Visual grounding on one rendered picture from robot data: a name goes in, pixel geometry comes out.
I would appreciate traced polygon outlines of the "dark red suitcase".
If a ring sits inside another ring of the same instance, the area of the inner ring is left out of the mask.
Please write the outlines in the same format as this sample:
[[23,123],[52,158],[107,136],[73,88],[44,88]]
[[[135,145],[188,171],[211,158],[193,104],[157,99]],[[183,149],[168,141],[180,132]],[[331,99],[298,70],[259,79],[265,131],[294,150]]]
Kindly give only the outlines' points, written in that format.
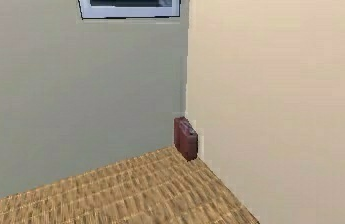
[[197,158],[198,134],[185,117],[174,119],[174,145],[187,161]]

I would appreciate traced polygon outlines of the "white framed window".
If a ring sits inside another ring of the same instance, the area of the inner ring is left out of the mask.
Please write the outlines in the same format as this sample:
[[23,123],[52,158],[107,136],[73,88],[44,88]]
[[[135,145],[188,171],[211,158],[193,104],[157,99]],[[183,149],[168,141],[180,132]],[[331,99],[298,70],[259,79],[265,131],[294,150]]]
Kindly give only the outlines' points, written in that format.
[[182,0],[78,0],[82,19],[179,17]]

